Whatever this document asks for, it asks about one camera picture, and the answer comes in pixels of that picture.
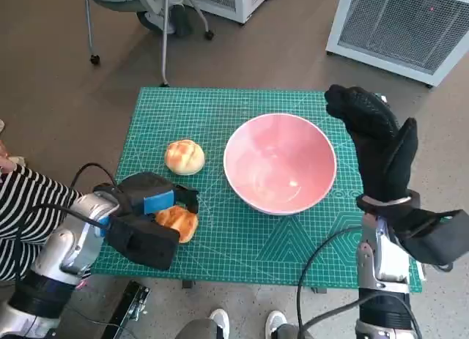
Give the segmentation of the person's hand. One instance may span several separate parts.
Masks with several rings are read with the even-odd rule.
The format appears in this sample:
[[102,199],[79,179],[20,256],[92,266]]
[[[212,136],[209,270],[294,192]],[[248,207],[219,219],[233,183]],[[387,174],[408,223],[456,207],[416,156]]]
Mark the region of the person's hand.
[[2,174],[8,174],[16,168],[16,164],[9,159],[7,149],[3,142],[0,143],[0,167]]

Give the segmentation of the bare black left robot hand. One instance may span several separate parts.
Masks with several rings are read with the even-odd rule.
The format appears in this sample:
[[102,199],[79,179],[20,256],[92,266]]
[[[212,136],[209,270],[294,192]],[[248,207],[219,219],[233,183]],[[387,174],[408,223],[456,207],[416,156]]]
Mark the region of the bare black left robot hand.
[[125,178],[118,188],[138,213],[156,214],[175,205],[199,212],[199,191],[169,181],[153,172],[141,172]]

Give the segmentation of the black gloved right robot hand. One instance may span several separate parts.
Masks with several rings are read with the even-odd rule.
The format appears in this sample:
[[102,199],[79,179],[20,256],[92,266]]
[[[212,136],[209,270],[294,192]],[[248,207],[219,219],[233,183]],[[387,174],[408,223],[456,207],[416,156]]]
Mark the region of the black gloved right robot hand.
[[357,86],[333,84],[325,100],[326,111],[343,121],[355,145],[364,195],[382,203],[408,197],[417,121],[400,125],[381,97]]

